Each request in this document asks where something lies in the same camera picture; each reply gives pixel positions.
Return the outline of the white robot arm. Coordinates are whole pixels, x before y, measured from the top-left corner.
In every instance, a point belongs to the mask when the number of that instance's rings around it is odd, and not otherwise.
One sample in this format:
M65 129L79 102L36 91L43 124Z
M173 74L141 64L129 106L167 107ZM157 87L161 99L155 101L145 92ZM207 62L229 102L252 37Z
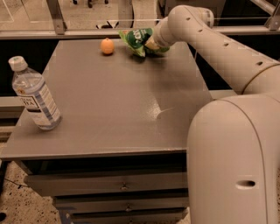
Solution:
M187 137L192 224L278 224L280 65L212 28L205 8L174 7L148 47L186 42L235 94L193 118Z

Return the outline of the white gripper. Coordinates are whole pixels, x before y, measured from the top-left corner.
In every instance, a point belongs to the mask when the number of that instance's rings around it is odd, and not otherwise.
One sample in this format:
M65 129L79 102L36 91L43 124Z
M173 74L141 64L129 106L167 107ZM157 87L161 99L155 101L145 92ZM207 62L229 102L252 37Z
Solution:
M145 46L153 51L159 47L169 47L176 43L175 37L172 35L168 26L168 18L162 19L155 27L152 36L145 42Z

